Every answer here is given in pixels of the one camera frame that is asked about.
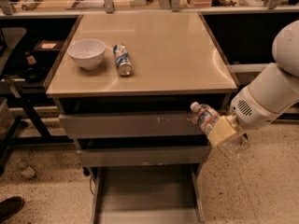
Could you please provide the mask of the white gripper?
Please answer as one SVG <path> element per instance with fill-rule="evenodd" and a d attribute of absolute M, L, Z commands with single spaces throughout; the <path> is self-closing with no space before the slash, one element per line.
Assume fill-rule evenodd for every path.
<path fill-rule="evenodd" d="M 230 111 L 234 115 L 221 116 L 207 136 L 213 147 L 237 139 L 245 130 L 258 130 L 279 116 L 279 113 L 270 112 L 260 105 L 248 86 L 233 98 Z"/>

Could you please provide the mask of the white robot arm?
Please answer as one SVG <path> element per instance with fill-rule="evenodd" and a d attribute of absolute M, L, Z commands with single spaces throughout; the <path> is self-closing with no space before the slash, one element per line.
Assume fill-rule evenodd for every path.
<path fill-rule="evenodd" d="M 275 61 L 234 97 L 230 114 L 208 134 L 213 147 L 268 125 L 299 102 L 299 21 L 278 32 L 272 55 Z"/>

